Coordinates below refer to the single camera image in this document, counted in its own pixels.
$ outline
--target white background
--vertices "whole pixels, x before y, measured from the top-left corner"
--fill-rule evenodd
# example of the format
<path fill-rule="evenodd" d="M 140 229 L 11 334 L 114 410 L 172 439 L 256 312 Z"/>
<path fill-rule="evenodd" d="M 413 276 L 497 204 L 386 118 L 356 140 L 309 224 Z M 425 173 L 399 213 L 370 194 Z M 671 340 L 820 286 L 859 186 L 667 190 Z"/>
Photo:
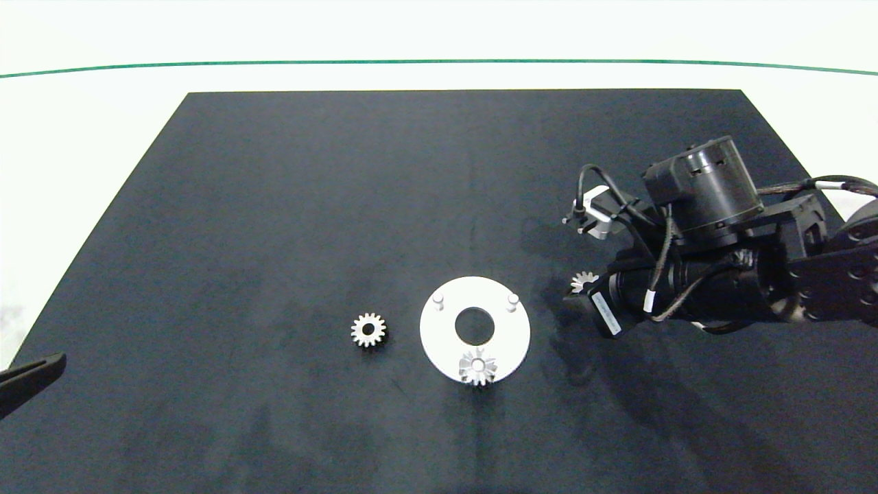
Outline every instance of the white background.
<path fill-rule="evenodd" d="M 0 74 L 151 62 L 461 58 L 878 71 L 876 21 L 878 3 L 841 1 L 4 1 Z M 741 89 L 812 176 L 878 181 L 878 76 L 632 63 L 186 67 L 3 78 L 0 368 L 186 93 L 513 88 Z M 844 217 L 865 203 L 830 195 Z"/>

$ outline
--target center hole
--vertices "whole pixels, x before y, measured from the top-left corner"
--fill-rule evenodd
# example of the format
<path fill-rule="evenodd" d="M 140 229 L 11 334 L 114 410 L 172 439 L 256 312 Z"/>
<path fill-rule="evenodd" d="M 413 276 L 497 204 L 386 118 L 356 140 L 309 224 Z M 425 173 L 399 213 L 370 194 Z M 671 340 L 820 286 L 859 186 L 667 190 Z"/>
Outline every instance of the center hole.
<path fill-rule="evenodd" d="M 484 345 L 493 336 L 493 319 L 487 312 L 475 307 L 461 312 L 454 327 L 460 339 L 473 346 Z"/>

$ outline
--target gear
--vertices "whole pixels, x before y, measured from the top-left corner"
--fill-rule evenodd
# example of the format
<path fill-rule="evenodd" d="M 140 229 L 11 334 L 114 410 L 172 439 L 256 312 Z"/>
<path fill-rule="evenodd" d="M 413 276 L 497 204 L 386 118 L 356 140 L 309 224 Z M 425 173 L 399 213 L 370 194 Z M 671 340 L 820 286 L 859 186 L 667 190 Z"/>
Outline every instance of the gear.
<path fill-rule="evenodd" d="M 575 294 L 581 293 L 582 289 L 585 288 L 586 283 L 594 283 L 598 278 L 600 278 L 600 276 L 592 274 L 590 271 L 578 272 L 576 276 L 572 278 L 572 283 L 570 284 L 570 286 L 573 287 L 572 292 Z"/>
<path fill-rule="evenodd" d="M 353 330 L 350 332 L 350 336 L 354 343 L 362 348 L 368 348 L 382 342 L 387 326 L 385 326 L 384 319 L 381 316 L 376 316 L 373 312 L 359 316 L 350 329 Z"/>
<path fill-rule="evenodd" d="M 484 351 L 476 348 L 476 355 L 472 352 L 464 353 L 460 359 L 460 380 L 464 384 L 472 386 L 485 386 L 493 382 L 494 376 L 497 374 L 496 359 L 490 359 L 484 356 Z"/>

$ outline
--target black housing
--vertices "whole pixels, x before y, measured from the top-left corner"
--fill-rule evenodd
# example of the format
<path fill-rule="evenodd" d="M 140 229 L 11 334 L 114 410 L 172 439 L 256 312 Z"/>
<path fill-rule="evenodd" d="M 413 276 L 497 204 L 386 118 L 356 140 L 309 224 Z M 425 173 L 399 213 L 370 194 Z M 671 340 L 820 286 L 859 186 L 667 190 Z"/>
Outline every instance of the black housing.
<path fill-rule="evenodd" d="M 654 163 L 644 182 L 656 206 L 673 203 L 683 251 L 737 243 L 742 236 L 734 225 L 765 209 L 728 135 Z"/>

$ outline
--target cable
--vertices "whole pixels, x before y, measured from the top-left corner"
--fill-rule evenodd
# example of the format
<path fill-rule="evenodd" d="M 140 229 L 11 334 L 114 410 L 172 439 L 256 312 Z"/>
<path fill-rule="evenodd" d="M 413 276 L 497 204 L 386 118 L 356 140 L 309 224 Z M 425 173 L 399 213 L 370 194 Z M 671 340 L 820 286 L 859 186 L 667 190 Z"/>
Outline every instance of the cable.
<path fill-rule="evenodd" d="M 603 182 L 605 184 L 607 184 L 607 187 L 609 187 L 610 192 L 613 194 L 613 197 L 615 198 L 616 202 L 619 203 L 619 206 L 623 207 L 623 211 L 627 212 L 628 214 L 630 214 L 634 218 L 637 218 L 641 222 L 648 223 L 649 225 L 651 225 L 653 227 L 658 226 L 658 224 L 656 222 L 651 220 L 645 214 L 641 213 L 640 210 L 637 209 L 636 207 L 629 207 L 629 202 L 627 200 L 625 200 L 625 196 L 623 196 L 622 190 L 619 188 L 618 185 L 615 184 L 615 181 L 613 180 L 613 178 L 610 177 L 600 166 L 598 166 L 596 164 L 590 164 L 590 163 L 586 164 L 579 170 L 579 181 L 577 183 L 577 188 L 576 188 L 576 202 L 575 202 L 575 204 L 579 208 L 580 211 L 582 210 L 582 194 L 583 194 L 582 182 L 585 178 L 586 171 L 594 171 L 595 173 L 598 174 L 598 177 L 600 177 L 601 180 L 603 180 Z"/>
<path fill-rule="evenodd" d="M 841 185 L 828 185 L 826 182 L 840 182 Z M 852 177 L 850 175 L 823 175 L 822 177 L 806 178 L 798 182 L 784 182 L 782 184 L 760 187 L 756 192 L 759 195 L 782 193 L 786 194 L 783 200 L 791 200 L 798 193 L 812 189 L 840 189 L 878 197 L 878 185 L 864 178 Z"/>
<path fill-rule="evenodd" d="M 661 273 L 665 269 L 665 263 L 667 262 L 667 253 L 671 250 L 671 240 L 673 239 L 673 211 L 671 209 L 671 203 L 668 203 L 664 209 L 665 212 L 665 241 L 662 243 L 661 252 L 658 255 L 658 260 L 656 261 L 656 267 L 652 271 L 652 278 L 650 279 L 650 286 L 646 290 L 646 295 L 644 296 L 644 312 L 647 314 L 652 313 L 652 303 L 655 301 L 656 296 L 656 287 L 659 285 L 659 280 L 661 279 Z"/>
<path fill-rule="evenodd" d="M 692 292 L 696 288 L 698 288 L 698 286 L 701 285 L 701 283 L 704 280 L 706 280 L 707 278 L 710 278 L 711 276 L 718 274 L 720 272 L 727 271 L 730 269 L 735 269 L 735 268 L 736 268 L 736 266 L 732 263 L 728 263 L 728 262 L 717 263 L 716 265 L 714 265 L 713 268 L 708 269 L 704 274 L 699 276 L 698 279 L 696 279 L 692 283 L 689 283 L 689 285 L 686 288 L 684 288 L 683 291 L 680 292 L 680 294 L 677 295 L 676 298 L 673 299 L 673 301 L 671 302 L 671 305 L 669 305 L 667 307 L 667 309 L 665 309 L 664 312 L 662 312 L 658 316 L 649 316 L 650 320 L 653 321 L 654 323 L 661 323 L 662 321 L 664 321 L 668 317 L 673 316 L 673 313 L 676 312 L 677 309 L 679 309 L 681 305 L 683 305 L 683 302 L 686 301 L 686 299 L 689 297 L 689 295 L 691 295 Z"/>

